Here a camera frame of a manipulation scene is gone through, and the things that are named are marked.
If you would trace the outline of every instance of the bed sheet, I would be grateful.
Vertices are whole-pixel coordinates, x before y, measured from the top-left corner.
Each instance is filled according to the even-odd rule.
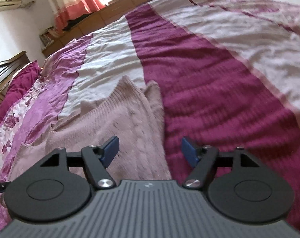
[[[0,181],[9,180],[21,144],[31,144],[82,101],[107,97],[127,75],[138,87],[150,80],[160,86],[174,179],[191,171],[180,151],[183,136],[224,151],[244,145],[294,189],[287,220],[300,230],[300,6],[154,0],[70,42],[46,60],[41,75],[28,91],[29,106],[17,103],[5,116],[21,117],[8,138],[0,137],[1,145],[10,142]],[[8,221],[0,205],[0,229]]]

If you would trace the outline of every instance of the bed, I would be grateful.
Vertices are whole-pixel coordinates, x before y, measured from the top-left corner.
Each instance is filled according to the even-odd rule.
[[[183,136],[222,151],[243,145],[292,186],[287,221],[300,230],[300,6],[153,0],[69,42],[41,73],[36,63],[22,73],[29,86],[0,119],[0,181],[10,180],[21,145],[38,141],[83,101],[104,100],[126,75],[139,88],[152,80],[160,88],[173,179],[191,171]],[[0,204],[0,229],[9,221]]]

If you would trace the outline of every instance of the floral curtain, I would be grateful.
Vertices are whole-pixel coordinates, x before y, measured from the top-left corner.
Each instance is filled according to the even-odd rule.
[[[102,9],[103,0],[49,0],[55,16],[55,26],[62,31],[67,26],[68,20]]]

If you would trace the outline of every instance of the white stripe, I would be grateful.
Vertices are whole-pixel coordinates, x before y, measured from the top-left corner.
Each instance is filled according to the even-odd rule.
[[[93,36],[59,119],[78,110],[83,100],[108,97],[123,75],[129,76],[138,87],[145,87],[143,68],[125,17],[95,31]]]
[[[188,0],[154,0],[150,5],[174,25],[213,40],[247,60],[300,110],[299,35],[266,20],[194,6]]]

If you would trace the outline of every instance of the metal bolt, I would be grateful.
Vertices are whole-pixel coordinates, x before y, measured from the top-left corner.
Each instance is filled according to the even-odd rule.
[[[109,188],[113,185],[113,181],[109,179],[101,179],[97,182],[99,187],[102,188]]]
[[[199,180],[187,180],[185,185],[187,187],[196,188],[201,185],[201,182]]]

